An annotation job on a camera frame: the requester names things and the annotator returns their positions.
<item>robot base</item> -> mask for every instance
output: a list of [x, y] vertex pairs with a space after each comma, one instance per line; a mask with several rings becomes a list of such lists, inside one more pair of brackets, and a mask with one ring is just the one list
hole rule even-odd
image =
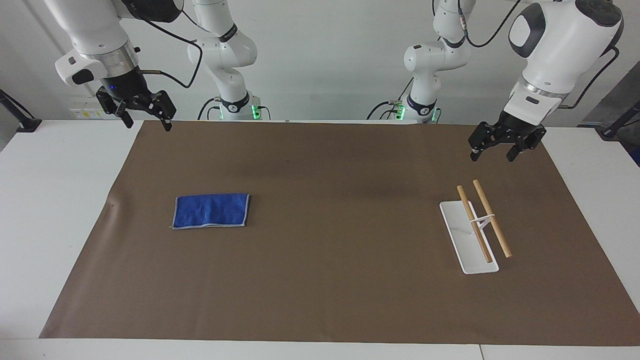
[[251, 92], [249, 92], [249, 96], [251, 97], [249, 103], [237, 113], [232, 113], [226, 107], [220, 106], [219, 119], [224, 121], [262, 120], [260, 98], [253, 96]]
[[401, 120], [412, 120], [417, 124], [437, 124], [440, 120], [440, 115], [442, 114], [442, 110], [440, 108], [435, 107], [435, 103], [432, 108], [425, 107], [425, 111], [427, 113], [425, 115], [420, 114], [418, 111], [413, 109], [408, 102], [409, 95], [405, 95], [402, 98], [402, 107], [404, 109], [403, 116]]

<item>wall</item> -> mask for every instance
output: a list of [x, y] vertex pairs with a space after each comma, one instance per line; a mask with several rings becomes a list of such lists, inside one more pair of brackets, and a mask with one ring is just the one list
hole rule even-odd
[[[189, 0], [186, 11], [194, 15]], [[627, 19], [640, 17], [637, 0], [616, 0]], [[470, 36], [488, 38], [513, 3], [480, 0], [469, 22]], [[230, 0], [240, 29], [259, 48], [255, 65], [242, 69], [246, 83], [276, 119], [363, 119], [381, 101], [395, 99], [410, 79], [403, 66], [409, 45], [436, 39], [428, 0]], [[0, 87], [19, 98], [36, 116], [70, 117], [69, 104], [82, 101], [87, 89], [67, 88], [53, 63], [70, 49], [42, 0], [4, 0], [0, 12]], [[193, 69], [180, 43], [137, 20], [124, 19], [140, 63], [185, 81]], [[203, 33], [184, 17], [166, 24], [186, 38]], [[474, 49], [469, 65], [441, 73], [439, 106], [445, 123], [493, 122], [525, 66], [510, 48], [507, 30], [488, 47]], [[575, 126], [638, 61], [640, 24], [628, 20], [620, 41], [620, 59], [573, 111], [557, 111], [548, 125]], [[588, 81], [596, 67], [580, 81]], [[178, 107], [176, 119], [193, 119], [202, 103], [217, 95], [203, 71], [192, 89], [169, 79], [148, 77], [150, 89], [169, 91]], [[95, 91], [99, 85], [91, 84]]]

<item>metal ring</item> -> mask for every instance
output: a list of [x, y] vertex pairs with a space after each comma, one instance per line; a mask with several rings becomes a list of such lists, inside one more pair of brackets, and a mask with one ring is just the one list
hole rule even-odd
[[101, 62], [104, 67], [107, 68], [107, 78], [124, 75], [138, 66], [138, 56], [129, 41], [118, 49], [106, 54], [80, 54], [80, 56]]
[[528, 91], [538, 94], [544, 97], [557, 97], [558, 99], [564, 99], [569, 93], [566, 94], [557, 94], [555, 92], [544, 91], [538, 87], [535, 87], [533, 84], [528, 82], [523, 76], [520, 76], [520, 83], [524, 86]]

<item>black stand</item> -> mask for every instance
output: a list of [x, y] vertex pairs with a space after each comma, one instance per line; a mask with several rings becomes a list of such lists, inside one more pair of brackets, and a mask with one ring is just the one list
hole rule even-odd
[[611, 126], [607, 127], [604, 130], [599, 131], [602, 136], [613, 138], [618, 133], [621, 127], [623, 127], [629, 120], [631, 120], [634, 116], [640, 113], [640, 101], [638, 101], [635, 105], [631, 107], [631, 109], [627, 110], [626, 113], [622, 114], [622, 116], [616, 120]]
[[40, 123], [42, 123], [42, 119], [30, 119], [25, 114], [23, 114], [15, 104], [9, 100], [4, 91], [0, 89], [0, 103], [13, 115], [18, 119], [20, 123], [20, 127], [16, 129], [16, 133], [32, 133], [36, 131]]

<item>blue cloth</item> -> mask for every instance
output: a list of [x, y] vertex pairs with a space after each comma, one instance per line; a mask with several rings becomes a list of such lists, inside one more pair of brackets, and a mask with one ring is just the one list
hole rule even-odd
[[177, 197], [173, 228], [244, 226], [248, 208], [249, 194], [247, 193]]

